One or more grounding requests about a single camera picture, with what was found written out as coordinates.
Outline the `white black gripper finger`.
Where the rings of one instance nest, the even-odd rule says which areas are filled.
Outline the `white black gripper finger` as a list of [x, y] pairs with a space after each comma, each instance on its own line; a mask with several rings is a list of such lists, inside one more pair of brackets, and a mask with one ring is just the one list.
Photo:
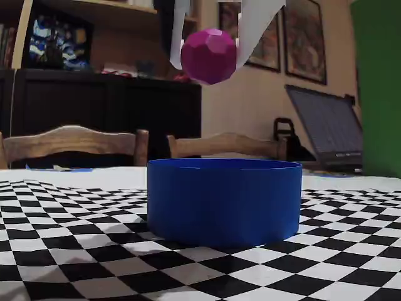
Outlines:
[[162, 48], [176, 70], [181, 70], [180, 52], [184, 44], [182, 38], [185, 15], [189, 11], [189, 0], [159, 0], [158, 17]]

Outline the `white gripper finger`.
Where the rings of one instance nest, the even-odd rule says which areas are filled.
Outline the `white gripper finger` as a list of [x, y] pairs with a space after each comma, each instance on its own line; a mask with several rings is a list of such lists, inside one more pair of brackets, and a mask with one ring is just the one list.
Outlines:
[[236, 67], [279, 72], [279, 12], [284, 1], [219, 1], [219, 28], [234, 40]]

